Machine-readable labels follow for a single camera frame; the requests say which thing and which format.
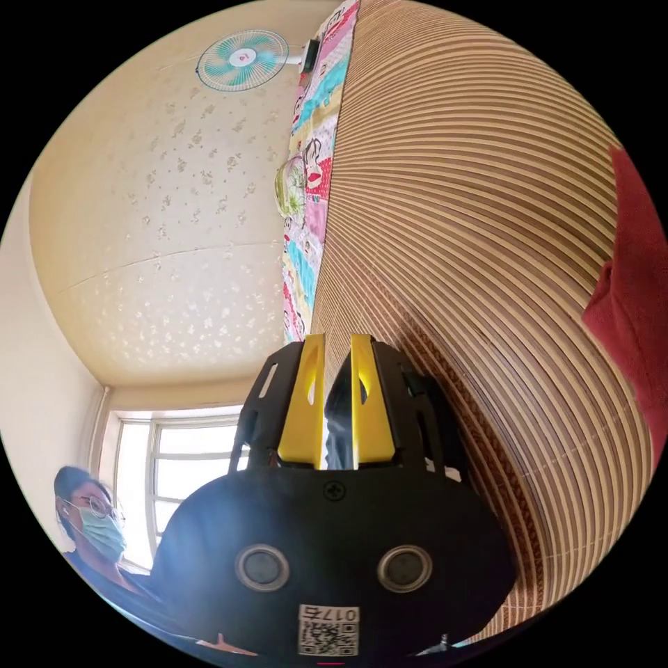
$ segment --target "yellow bracket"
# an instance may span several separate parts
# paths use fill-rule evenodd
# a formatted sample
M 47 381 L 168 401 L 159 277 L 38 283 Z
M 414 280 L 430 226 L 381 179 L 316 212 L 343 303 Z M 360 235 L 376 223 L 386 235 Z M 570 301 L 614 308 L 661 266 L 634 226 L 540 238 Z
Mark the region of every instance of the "yellow bracket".
M 369 335 L 351 336 L 350 363 L 355 468 L 360 464 L 391 461 L 395 455 L 395 444 Z M 360 381 L 367 395 L 364 403 Z
M 311 464 L 320 469 L 324 412 L 325 337 L 311 334 L 304 340 L 292 398 L 278 444 L 285 462 Z

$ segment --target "fan guard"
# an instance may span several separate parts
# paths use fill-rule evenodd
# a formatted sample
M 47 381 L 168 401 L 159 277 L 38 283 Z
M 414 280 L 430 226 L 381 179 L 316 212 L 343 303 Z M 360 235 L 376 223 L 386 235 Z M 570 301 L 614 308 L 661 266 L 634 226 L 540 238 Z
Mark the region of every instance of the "fan guard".
M 196 72 L 205 86 L 236 93 L 265 84 L 287 62 L 287 42 L 267 30 L 246 30 L 212 44 L 200 57 Z

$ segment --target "red towel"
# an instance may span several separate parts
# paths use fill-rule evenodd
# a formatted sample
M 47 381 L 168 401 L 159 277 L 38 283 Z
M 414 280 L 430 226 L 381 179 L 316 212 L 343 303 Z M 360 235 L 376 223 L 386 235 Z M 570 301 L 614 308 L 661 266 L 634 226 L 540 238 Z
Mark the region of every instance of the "red towel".
M 582 320 L 635 391 L 656 467 L 668 438 L 668 243 L 626 151 L 610 149 L 617 183 L 612 260 Z

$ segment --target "ceiling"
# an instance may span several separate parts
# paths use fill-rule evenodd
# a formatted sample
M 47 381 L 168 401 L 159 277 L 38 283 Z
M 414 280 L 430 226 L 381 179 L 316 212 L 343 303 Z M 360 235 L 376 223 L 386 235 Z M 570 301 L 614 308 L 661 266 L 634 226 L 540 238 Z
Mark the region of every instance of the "ceiling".
M 92 91 L 35 165 L 30 233 L 47 302 L 105 385 L 252 375 L 283 345 L 282 222 L 297 68 L 245 93 L 199 55 L 238 30 L 303 44 L 337 0 L 262 0 L 150 45 Z

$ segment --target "qr code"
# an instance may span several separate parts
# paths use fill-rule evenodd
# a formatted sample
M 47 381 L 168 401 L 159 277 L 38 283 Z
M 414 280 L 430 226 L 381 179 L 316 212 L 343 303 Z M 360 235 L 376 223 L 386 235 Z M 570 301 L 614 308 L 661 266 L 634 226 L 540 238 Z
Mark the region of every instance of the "qr code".
M 357 656 L 358 607 L 299 606 L 299 653 L 309 656 Z

